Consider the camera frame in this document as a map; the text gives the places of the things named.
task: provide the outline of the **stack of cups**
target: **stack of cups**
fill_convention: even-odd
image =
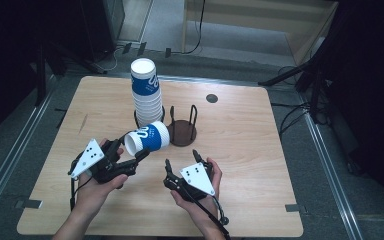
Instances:
[[[139,127],[160,121],[163,115],[161,89],[153,61],[139,58],[131,65],[132,92]]]

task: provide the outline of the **table top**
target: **table top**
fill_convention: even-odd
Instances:
[[[299,237],[303,227],[277,133],[267,91],[260,87],[160,81],[166,112],[189,119],[198,112],[196,140],[189,146],[152,152],[121,190],[110,193],[86,234],[124,236],[201,236],[186,211],[176,206],[163,185],[165,159],[173,172],[195,163],[192,150],[212,157],[223,171],[220,203],[230,220],[231,237]],[[218,97],[216,103],[206,100]],[[39,175],[32,200],[40,209],[24,209],[20,234],[52,235],[70,213],[72,160],[91,138],[99,142],[136,129],[130,79],[85,77],[73,97]],[[165,125],[170,124],[166,114]],[[132,157],[125,151],[120,161]]]

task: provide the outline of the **blue and white cup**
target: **blue and white cup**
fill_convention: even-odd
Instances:
[[[145,148],[151,152],[160,150],[167,147],[169,143],[168,129],[160,121],[136,129],[124,137],[124,145],[131,156],[135,156],[137,152]]]
[[[139,127],[160,121],[163,115],[162,97],[154,62],[147,58],[133,61],[131,74],[132,95]]]

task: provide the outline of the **human hand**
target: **human hand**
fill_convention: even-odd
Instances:
[[[100,146],[106,141],[107,139],[103,139]],[[119,148],[117,154],[121,155],[122,153],[123,149]],[[123,185],[127,178],[126,175],[122,174],[107,183],[99,184],[86,173],[80,174],[78,186],[81,187],[78,189],[76,205],[53,239],[82,239],[108,194]]]
[[[211,173],[212,185],[214,191],[216,192],[215,197],[218,199],[220,194],[220,182],[223,173],[213,159],[207,158],[207,162],[213,165],[213,172]],[[173,199],[176,204],[189,213],[189,216],[191,217],[192,221],[206,239],[224,239],[223,234],[216,226],[216,224],[208,217],[208,215],[201,208],[199,208],[198,205],[184,200],[182,196],[180,196],[180,194],[175,190],[170,191],[170,193],[173,196]],[[205,198],[199,200],[199,202],[212,215],[214,215],[214,217],[218,218],[218,208],[214,203],[214,199],[212,196],[207,195]]]

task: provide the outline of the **blue band on cup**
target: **blue band on cup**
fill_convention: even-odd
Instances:
[[[148,147],[151,152],[161,148],[161,135],[154,125],[146,125],[135,130],[135,132],[142,141],[143,148]]]
[[[138,95],[149,96],[157,92],[159,82],[157,75],[151,78],[140,79],[132,75],[132,89]]]

